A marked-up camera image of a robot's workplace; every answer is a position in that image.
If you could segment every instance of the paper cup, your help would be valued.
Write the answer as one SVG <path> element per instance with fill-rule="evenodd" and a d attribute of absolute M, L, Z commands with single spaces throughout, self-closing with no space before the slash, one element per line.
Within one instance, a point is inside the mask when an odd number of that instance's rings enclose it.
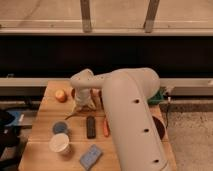
<path fill-rule="evenodd" d="M 69 137 L 64 133 L 55 134 L 49 142 L 50 150 L 61 154 L 68 155 L 71 152 Z"/>

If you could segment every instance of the green object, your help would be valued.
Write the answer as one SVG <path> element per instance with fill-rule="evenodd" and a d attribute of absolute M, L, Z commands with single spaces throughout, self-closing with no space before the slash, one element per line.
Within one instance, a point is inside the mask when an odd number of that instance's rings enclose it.
<path fill-rule="evenodd" d="M 152 98 L 148 100 L 149 105 L 157 105 L 164 100 L 163 94 L 158 91 Z"/>

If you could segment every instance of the wooden table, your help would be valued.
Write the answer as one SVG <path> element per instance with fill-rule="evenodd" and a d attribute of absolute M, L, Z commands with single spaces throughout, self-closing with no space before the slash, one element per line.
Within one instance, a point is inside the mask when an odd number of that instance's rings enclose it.
<path fill-rule="evenodd" d="M 66 91 L 68 94 L 67 102 L 59 103 L 54 98 L 55 91 L 58 89 Z M 96 144 L 104 153 L 93 166 L 92 171 L 121 170 L 111 136 L 106 138 L 103 135 L 102 123 L 105 115 L 101 107 L 97 111 L 81 112 L 67 121 L 71 129 L 70 144 L 73 150 L 69 158 L 61 157 L 50 151 L 48 143 L 53 136 L 53 124 L 64 120 L 72 110 L 73 99 L 70 94 L 71 87 L 68 81 L 51 81 L 48 83 L 19 165 L 20 171 L 84 171 L 84 168 L 79 163 L 79 159 L 92 144 Z M 163 121 L 158 106 L 152 106 L 150 110 L 157 118 Z M 96 119 L 95 139 L 87 139 L 86 137 L 85 123 L 86 117 L 89 115 L 95 116 Z M 176 163 L 167 134 L 163 138 L 162 143 L 170 165 L 175 171 Z"/>

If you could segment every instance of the remote control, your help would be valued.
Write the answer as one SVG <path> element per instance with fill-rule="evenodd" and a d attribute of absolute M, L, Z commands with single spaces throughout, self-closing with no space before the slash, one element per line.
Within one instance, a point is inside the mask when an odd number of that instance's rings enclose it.
<path fill-rule="evenodd" d="M 89 150 L 83 154 L 80 158 L 81 165 L 85 168 L 86 171 L 89 171 L 90 168 L 96 163 L 98 158 L 102 155 L 102 151 L 95 144 L 93 144 Z"/>
<path fill-rule="evenodd" d="M 86 120 L 87 124 L 87 138 L 95 138 L 96 131 L 95 131 L 95 118 L 93 116 L 88 116 Z"/>

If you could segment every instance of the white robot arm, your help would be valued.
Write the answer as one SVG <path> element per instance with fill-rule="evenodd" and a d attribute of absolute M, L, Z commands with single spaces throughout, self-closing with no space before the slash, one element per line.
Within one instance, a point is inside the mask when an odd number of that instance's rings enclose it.
<path fill-rule="evenodd" d="M 77 105 L 88 104 L 100 88 L 122 171 L 171 171 L 147 99 L 160 87 L 150 68 L 119 69 L 94 76 L 89 69 L 71 77 Z"/>

